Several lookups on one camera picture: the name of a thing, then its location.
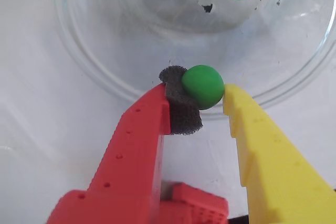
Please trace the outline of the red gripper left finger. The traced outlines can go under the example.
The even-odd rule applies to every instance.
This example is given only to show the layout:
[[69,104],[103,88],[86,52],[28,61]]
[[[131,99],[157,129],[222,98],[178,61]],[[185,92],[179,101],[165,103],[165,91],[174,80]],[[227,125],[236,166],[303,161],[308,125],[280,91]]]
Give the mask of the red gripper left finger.
[[161,83],[121,116],[88,189],[62,196],[48,223],[158,223],[164,137],[202,127],[184,73],[180,66],[161,71]]

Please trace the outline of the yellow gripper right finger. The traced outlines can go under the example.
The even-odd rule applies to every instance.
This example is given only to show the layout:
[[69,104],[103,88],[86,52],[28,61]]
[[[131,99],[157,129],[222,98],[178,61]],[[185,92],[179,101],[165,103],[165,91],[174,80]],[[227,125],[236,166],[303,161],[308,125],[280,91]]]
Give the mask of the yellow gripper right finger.
[[225,85],[250,223],[335,223],[335,191],[243,89]]

